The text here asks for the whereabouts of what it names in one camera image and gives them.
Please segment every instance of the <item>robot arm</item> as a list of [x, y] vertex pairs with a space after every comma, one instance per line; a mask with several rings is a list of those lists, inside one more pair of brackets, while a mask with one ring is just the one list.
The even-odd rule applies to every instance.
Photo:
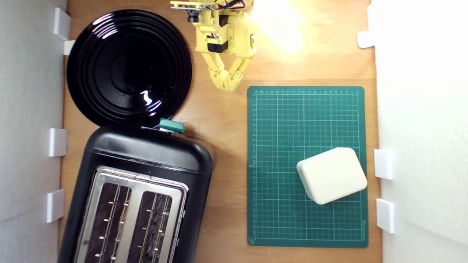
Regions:
[[[252, 3], [253, 0], [171, 1], [173, 9], [187, 10], [188, 21], [197, 29], [195, 50], [202, 53], [217, 88], [235, 91], [257, 51], [252, 22], [244, 12]], [[229, 71], [224, 69], [220, 53], [237, 57]]]

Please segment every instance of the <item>cutting mat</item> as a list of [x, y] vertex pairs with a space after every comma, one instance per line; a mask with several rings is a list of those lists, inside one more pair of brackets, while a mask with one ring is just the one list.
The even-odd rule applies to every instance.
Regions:
[[350, 147], [367, 174], [364, 89], [250, 87], [248, 97], [249, 244], [367, 247], [367, 189], [318, 205], [296, 170], [300, 160]]

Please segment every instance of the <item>wooden surface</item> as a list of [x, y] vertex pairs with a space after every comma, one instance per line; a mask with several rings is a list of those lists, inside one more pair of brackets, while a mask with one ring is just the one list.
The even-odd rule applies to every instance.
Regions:
[[[218, 163], [213, 175], [198, 239], [195, 262], [381, 262], [381, 231], [375, 199], [380, 182], [374, 176], [373, 150], [378, 147], [373, 49], [357, 47], [356, 33], [367, 29], [370, 0], [256, 0], [249, 13], [256, 21], [258, 53], [234, 93], [217, 90], [200, 54], [194, 52], [195, 29], [184, 11], [169, 0], [69, 0], [72, 39], [90, 22], [111, 11], [137, 8], [169, 19], [184, 35], [194, 66], [191, 91], [175, 120], [189, 134], [212, 143]], [[369, 189], [369, 247], [287, 248], [247, 244], [247, 88], [252, 85], [359, 85], [366, 90], [366, 136]], [[65, 91], [64, 127], [68, 153], [62, 161], [61, 186], [66, 213], [83, 148], [97, 128], [76, 108]], [[61, 220], [61, 233], [65, 220]]]

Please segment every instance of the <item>white bracket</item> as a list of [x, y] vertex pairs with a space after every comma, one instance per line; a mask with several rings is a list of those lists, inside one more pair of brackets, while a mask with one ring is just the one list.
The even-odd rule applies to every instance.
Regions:
[[393, 234], [395, 233], [395, 205], [383, 199], [377, 199], [377, 226]]
[[376, 4], [372, 3], [367, 7], [368, 31], [361, 31], [357, 34], [358, 46], [362, 49], [375, 46], [375, 22]]
[[65, 214], [65, 190], [60, 189], [47, 194], [47, 223], [63, 217]]
[[65, 156], [68, 131], [65, 129], [50, 129], [49, 157]]
[[393, 180], [393, 151], [374, 150], [375, 176]]
[[70, 40], [70, 31], [72, 26], [72, 18], [62, 9], [55, 8], [54, 17], [54, 34], [63, 41]]
[[72, 51], [75, 41], [76, 40], [68, 40], [68, 41], [63, 42], [63, 54], [65, 56], [70, 56], [70, 52]]

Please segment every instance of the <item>toaster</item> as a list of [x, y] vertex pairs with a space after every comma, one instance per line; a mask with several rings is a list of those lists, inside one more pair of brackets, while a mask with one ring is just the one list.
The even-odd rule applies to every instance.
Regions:
[[169, 129], [104, 126], [89, 138], [59, 263], [192, 262], [214, 151]]

